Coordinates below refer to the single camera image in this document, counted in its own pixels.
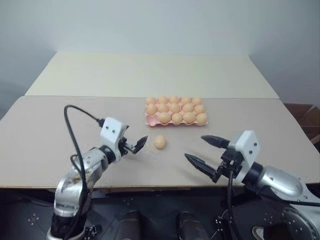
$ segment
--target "table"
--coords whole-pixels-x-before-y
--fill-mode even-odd
[[[248,56],[58,52],[27,96],[278,99]]]
[[[74,104],[93,115],[114,117],[130,125],[125,136],[130,143],[148,135],[137,155],[126,155],[111,164],[96,187],[193,187],[217,184],[196,170],[184,157],[190,153],[217,167],[223,150],[208,145],[201,135],[231,139],[243,130],[254,130],[261,145],[256,159],[300,177],[306,183],[320,181],[320,156],[299,124],[279,99],[205,98],[208,124],[203,126],[148,127],[144,98],[23,96],[0,121],[0,187],[55,188],[71,167],[75,153],[64,121],[63,108]],[[80,149],[98,147],[100,128],[87,116],[70,110],[70,121]],[[153,139],[167,138],[157,150]]]

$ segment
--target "robotic arm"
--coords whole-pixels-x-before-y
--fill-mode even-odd
[[[87,185],[85,196],[82,195],[83,183],[79,174],[80,159],[78,156],[71,159],[73,166],[61,178],[55,192],[54,213],[51,228],[47,232],[47,240],[62,240],[66,236],[69,240],[84,239],[85,222],[95,183],[109,164],[118,163],[128,151],[136,154],[147,141],[148,137],[145,136],[135,146],[128,144],[124,137],[128,127],[114,118],[106,118],[100,133],[100,147],[94,147],[82,154]]]
[[[229,178],[232,170],[232,178],[237,183],[245,184],[262,197],[288,204],[282,209],[281,216],[295,240],[320,239],[320,199],[308,190],[300,178],[255,162],[260,145],[254,131],[244,131],[232,141],[212,135],[201,138],[210,145],[226,150],[216,170],[202,159],[185,153],[185,157],[195,168],[215,183],[221,175]]]

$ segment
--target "white table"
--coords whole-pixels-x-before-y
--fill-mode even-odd
[[[126,155],[111,164],[97,187],[195,187],[217,184],[196,170],[184,157],[190,153],[217,167],[223,149],[204,142],[201,135],[231,139],[243,130],[254,130],[261,145],[256,159],[296,176],[307,183],[320,181],[320,156],[299,124],[278,99],[206,98],[208,124],[203,126],[148,127],[144,98],[23,96],[0,121],[0,187],[55,188],[71,167],[75,153],[63,109],[74,104],[97,117],[111,116],[130,125],[125,136],[130,143],[148,135],[137,155]],[[82,151],[99,145],[100,128],[87,116],[70,111],[70,121]],[[156,150],[153,139],[167,138]]]
[[[279,98],[248,56],[65,52],[25,95]]]

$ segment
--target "egg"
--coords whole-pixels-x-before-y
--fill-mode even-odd
[[[202,98],[201,97],[195,97],[195,98],[192,98],[192,101],[191,101],[194,105],[199,105],[199,104],[202,104]]]
[[[199,124],[205,124],[207,121],[208,121],[208,116],[206,113],[199,113],[197,116],[196,116],[196,121],[199,123]]]
[[[158,98],[158,104],[167,104],[168,103],[168,98],[165,96],[161,96]]]
[[[183,120],[185,120],[188,124],[191,124],[196,120],[196,115],[193,112],[186,112],[183,114]]]
[[[149,105],[149,104],[156,104],[157,103],[157,99],[155,99],[154,97],[147,97],[145,99],[145,104]]]
[[[180,108],[180,105],[179,104],[176,104],[176,103],[171,103],[169,105],[169,110],[173,113],[179,113],[181,108]]]
[[[200,105],[196,105],[194,107],[194,111],[197,113],[197,114],[202,114],[205,112],[205,106],[203,106],[202,104]]]
[[[154,115],[157,112],[157,107],[153,103],[146,107],[146,113],[149,115]]]
[[[160,112],[157,118],[160,123],[167,124],[171,120],[171,115],[168,112]]]
[[[168,106],[165,105],[164,103],[158,104],[157,108],[158,108],[159,113],[167,113],[168,112]]]
[[[180,113],[174,113],[172,114],[171,120],[174,125],[179,125],[182,122],[183,117]]]
[[[180,103],[182,103],[182,104],[191,103],[191,97],[187,97],[187,96],[182,97],[181,100],[180,100]]]
[[[182,107],[182,111],[186,112],[192,112],[194,110],[194,105],[192,103],[186,103]]]
[[[180,98],[177,96],[171,96],[169,97],[169,103],[171,104],[178,104],[180,102]]]
[[[167,144],[167,140],[164,136],[160,135],[154,139],[153,144],[157,149],[163,149]]]

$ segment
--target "wire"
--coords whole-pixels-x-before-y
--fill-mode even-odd
[[[230,168],[229,170],[229,181],[228,181],[228,188],[227,188],[227,207],[229,212],[229,222],[231,224],[231,227],[233,229],[233,232],[238,240],[242,240],[242,237],[238,231],[238,228],[234,221],[234,213],[232,209],[232,184],[233,184],[233,169]]]
[[[72,222],[71,222],[71,225],[70,225],[70,229],[69,229],[68,233],[64,236],[63,240],[67,240],[70,237],[70,235],[72,234],[72,232],[74,231],[74,229],[75,229],[75,227],[76,227],[76,225],[77,225],[77,223],[79,221],[79,218],[80,218],[80,216],[82,214],[83,208],[84,208],[86,200],[87,200],[87,195],[88,195],[88,186],[87,186],[87,181],[86,181],[86,171],[85,171],[85,166],[84,166],[84,160],[83,160],[82,154],[80,152],[80,148],[79,148],[79,145],[77,143],[75,134],[74,134],[74,132],[73,132],[73,130],[71,128],[71,125],[70,125],[70,121],[69,121],[69,117],[68,117],[68,109],[69,108],[77,109],[80,112],[88,115],[89,117],[94,119],[96,122],[98,122],[100,127],[102,127],[104,122],[105,122],[105,120],[103,118],[102,119],[98,119],[98,118],[94,117],[93,115],[91,115],[90,113],[88,113],[87,111],[81,109],[80,107],[77,107],[77,106],[74,106],[74,105],[66,105],[64,107],[64,120],[65,120],[66,126],[68,128],[68,131],[69,131],[72,143],[74,145],[75,151],[76,151],[76,155],[72,155],[70,157],[70,161],[71,161],[72,165],[75,167],[75,169],[78,171],[79,175],[81,176],[82,190],[81,190],[81,193],[80,193],[80,200],[79,200],[80,203],[79,203],[78,211],[75,214],[74,218],[72,219]],[[74,157],[75,156],[78,156],[81,169],[79,169],[79,167],[76,165],[76,163],[74,161]]]

